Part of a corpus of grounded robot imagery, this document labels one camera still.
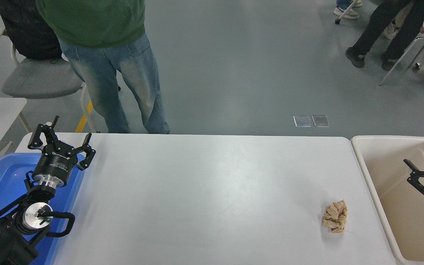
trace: green sweatshirt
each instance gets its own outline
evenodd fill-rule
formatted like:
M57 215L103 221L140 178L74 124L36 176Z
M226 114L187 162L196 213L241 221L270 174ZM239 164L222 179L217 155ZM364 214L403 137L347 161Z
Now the green sweatshirt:
M37 0L37 8L71 45L118 47L145 33L145 0Z

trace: jeans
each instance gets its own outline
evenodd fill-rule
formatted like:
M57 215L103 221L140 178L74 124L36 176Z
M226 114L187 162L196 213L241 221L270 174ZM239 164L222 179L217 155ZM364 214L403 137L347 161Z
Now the jeans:
M147 35L125 46L92 48L59 40L74 72L86 83L94 110L104 117L111 133L128 134L117 88L116 70L132 91L142 122L150 134L168 134L160 93L158 67Z
M385 0L372 13L369 24L354 44L353 49L359 54L366 54L385 27L394 19L399 11L411 0ZM417 37L424 20L424 0L415 0L399 33L384 52L387 59L398 59L404 50Z
M336 0L336 5L346 10L351 5L352 0Z

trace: light blue jeans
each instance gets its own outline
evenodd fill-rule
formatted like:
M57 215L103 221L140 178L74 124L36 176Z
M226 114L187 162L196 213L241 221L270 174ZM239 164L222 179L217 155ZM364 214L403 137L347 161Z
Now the light blue jeans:
M351 5L352 0L336 0L336 5L346 10Z
M125 46L92 48L59 39L74 72L86 83L94 110L104 117L111 133L128 134L127 118L119 100L116 70L132 91L150 134L168 134L160 93L158 67L147 35Z

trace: metal floor plate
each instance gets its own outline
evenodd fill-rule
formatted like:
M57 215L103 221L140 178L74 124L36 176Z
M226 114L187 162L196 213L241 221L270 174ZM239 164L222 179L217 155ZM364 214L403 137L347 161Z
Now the metal floor plate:
M312 127L308 116L294 116L294 122L296 123L296 127Z
M315 127L330 127L326 115L312 115Z

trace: black pants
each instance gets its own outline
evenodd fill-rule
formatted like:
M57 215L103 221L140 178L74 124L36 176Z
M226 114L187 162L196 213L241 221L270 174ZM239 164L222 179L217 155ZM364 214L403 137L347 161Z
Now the black pants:
M353 48L359 54L366 54L385 27L411 0L385 0L371 15L369 24ZM384 53L388 59L398 59L417 37L424 20L424 0L415 0L405 22Z

